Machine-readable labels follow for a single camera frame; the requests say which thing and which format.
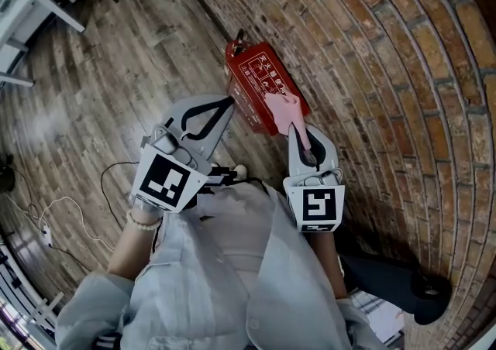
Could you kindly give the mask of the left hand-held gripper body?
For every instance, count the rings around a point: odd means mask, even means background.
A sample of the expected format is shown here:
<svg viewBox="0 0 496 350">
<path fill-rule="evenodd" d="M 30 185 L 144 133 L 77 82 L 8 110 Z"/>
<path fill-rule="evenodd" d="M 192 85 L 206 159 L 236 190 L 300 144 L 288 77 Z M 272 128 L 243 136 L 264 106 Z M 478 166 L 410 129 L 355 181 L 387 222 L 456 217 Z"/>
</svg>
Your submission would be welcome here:
<svg viewBox="0 0 496 350">
<path fill-rule="evenodd" d="M 211 163 L 165 125 L 142 141 L 130 197 L 163 211 L 182 211 L 206 185 Z"/>
</svg>

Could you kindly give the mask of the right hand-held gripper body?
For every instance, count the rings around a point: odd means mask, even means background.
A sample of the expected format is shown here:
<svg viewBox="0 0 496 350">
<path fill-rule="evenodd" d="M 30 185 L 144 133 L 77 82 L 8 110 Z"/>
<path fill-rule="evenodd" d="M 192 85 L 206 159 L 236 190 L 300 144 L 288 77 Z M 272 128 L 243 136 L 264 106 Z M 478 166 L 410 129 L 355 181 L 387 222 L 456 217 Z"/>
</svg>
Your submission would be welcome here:
<svg viewBox="0 0 496 350">
<path fill-rule="evenodd" d="M 284 179 L 284 190 L 300 232 L 334 232 L 340 226 L 345 199 L 341 179 L 340 169 Z"/>
</svg>

